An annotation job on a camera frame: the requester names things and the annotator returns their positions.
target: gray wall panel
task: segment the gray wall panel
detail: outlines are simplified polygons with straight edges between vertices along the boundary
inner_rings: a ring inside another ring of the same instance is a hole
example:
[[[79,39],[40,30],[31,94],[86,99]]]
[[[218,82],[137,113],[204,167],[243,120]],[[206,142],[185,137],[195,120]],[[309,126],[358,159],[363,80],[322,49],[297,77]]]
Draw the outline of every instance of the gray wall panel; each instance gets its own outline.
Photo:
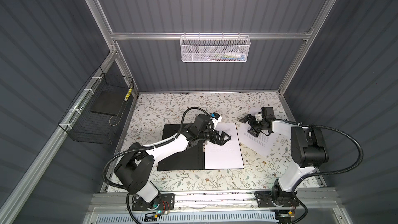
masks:
[[[338,0],[285,93],[297,121],[337,127],[361,143],[358,168],[326,177],[355,223],[393,221],[398,208],[397,17],[398,0]],[[330,159],[321,171],[355,161],[351,142],[325,138]]]
[[[84,0],[0,0],[0,19],[1,206],[109,49]],[[14,223],[81,223],[114,149],[67,139]]]
[[[114,32],[303,32],[325,0],[99,0]]]
[[[301,40],[253,40],[247,62],[181,61],[178,40],[120,40],[140,91],[278,89]]]

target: black folder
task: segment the black folder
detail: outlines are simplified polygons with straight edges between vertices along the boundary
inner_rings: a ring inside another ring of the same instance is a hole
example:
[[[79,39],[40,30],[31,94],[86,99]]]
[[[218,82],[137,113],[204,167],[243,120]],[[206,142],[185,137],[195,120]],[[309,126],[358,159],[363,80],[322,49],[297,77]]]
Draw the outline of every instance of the black folder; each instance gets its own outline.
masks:
[[[180,124],[166,124],[163,126],[162,140],[173,136]],[[167,170],[199,170],[205,169],[205,153],[203,152],[203,142],[183,152],[177,152],[170,157],[166,157],[158,163],[158,172]]]

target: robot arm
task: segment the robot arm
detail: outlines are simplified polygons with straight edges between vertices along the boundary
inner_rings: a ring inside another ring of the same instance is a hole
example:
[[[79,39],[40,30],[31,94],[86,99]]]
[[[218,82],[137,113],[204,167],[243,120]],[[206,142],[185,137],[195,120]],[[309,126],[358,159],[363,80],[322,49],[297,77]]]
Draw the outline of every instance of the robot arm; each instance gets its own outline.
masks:
[[[183,127],[181,134],[177,133],[160,142],[150,145],[133,143],[129,150],[142,150],[142,148],[153,147],[146,151],[130,152],[125,154],[114,169],[115,174],[126,187],[127,191],[141,197],[148,209],[155,209],[161,201],[161,194],[152,182],[148,181],[152,168],[166,157],[177,152],[182,152],[194,147],[198,142],[209,141],[217,145],[224,145],[231,137],[225,132],[216,131],[215,128],[222,117],[217,113],[210,116],[199,114],[192,124]],[[155,146],[174,139],[161,147]]]
[[[272,107],[262,107],[261,112],[255,116],[248,114],[240,121],[250,125],[251,129],[248,132],[254,137],[258,137],[262,131],[267,131],[268,135],[276,132],[291,139],[292,162],[274,185],[273,202],[276,204],[286,200],[289,194],[285,193],[292,192],[296,182],[304,175],[313,172],[329,160],[320,128],[301,127],[277,120]]]

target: white cable tray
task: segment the white cable tray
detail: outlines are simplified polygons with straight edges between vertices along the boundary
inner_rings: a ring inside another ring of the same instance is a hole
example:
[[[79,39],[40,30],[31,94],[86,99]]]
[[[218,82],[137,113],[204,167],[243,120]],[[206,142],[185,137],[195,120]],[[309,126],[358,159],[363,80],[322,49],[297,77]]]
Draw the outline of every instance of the white cable tray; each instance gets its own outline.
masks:
[[[239,34],[183,35],[180,46],[183,62],[246,62],[250,38]]]
[[[142,213],[133,213],[134,217],[141,223],[144,221]],[[157,221],[148,223],[210,223],[210,222],[237,222],[237,221],[263,221],[279,222],[275,218],[275,212],[247,210],[247,211],[224,211],[224,212],[171,212],[158,217]],[[129,214],[99,214],[96,224],[135,224]]]

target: base mounting plate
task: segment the base mounting plate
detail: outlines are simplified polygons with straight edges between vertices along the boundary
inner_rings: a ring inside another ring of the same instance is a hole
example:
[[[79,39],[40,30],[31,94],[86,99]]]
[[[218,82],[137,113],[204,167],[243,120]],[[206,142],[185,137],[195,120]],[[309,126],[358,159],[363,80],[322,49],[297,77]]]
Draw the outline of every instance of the base mounting plate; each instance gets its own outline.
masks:
[[[173,210],[174,209],[174,197],[175,196],[176,196],[175,194],[161,194],[160,195],[160,200],[168,203],[168,205],[167,205],[167,203],[165,203],[166,210]],[[135,198],[134,197],[133,202],[132,202],[132,208],[131,208],[132,211],[148,211],[148,210],[151,210],[151,209],[147,209],[145,207],[143,201],[144,200],[141,197],[139,197],[139,198]],[[163,204],[162,203],[159,204],[159,207],[157,208],[157,210],[159,210],[159,209],[160,210],[163,209]]]
[[[259,208],[271,208],[271,207],[297,207],[299,203],[296,199],[291,198],[289,200],[285,200],[282,203],[275,202],[275,205],[271,199],[271,191],[256,191],[255,193],[257,205]]]

